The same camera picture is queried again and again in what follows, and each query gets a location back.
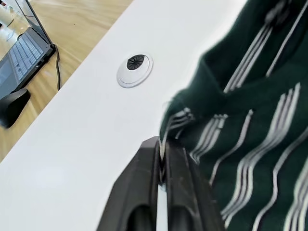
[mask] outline white desk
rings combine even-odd
[[[114,181],[244,2],[135,0],[1,162],[0,230],[95,231]],[[138,51],[152,73],[121,88],[117,69]]]

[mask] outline black plastic object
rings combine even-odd
[[[224,231],[208,180],[176,142],[167,142],[166,186],[169,231]]]
[[[158,161],[153,137],[142,143],[116,180],[97,231],[155,231]]]
[[[30,92],[27,89],[20,89],[0,99],[0,125],[11,127],[29,99]]]
[[[97,231],[155,231],[158,184],[167,186],[169,231],[224,231],[198,166],[171,141],[161,160],[157,141],[157,137],[144,141],[116,180]]]
[[[138,67],[142,65],[143,61],[144,61],[143,54],[135,55],[131,57],[130,59],[128,59],[126,67],[128,70],[131,70],[131,71],[136,70]]]

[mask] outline green sweater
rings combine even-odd
[[[277,2],[247,2],[161,126],[162,147],[178,139],[208,178],[229,231],[308,230],[308,1],[265,25]]]

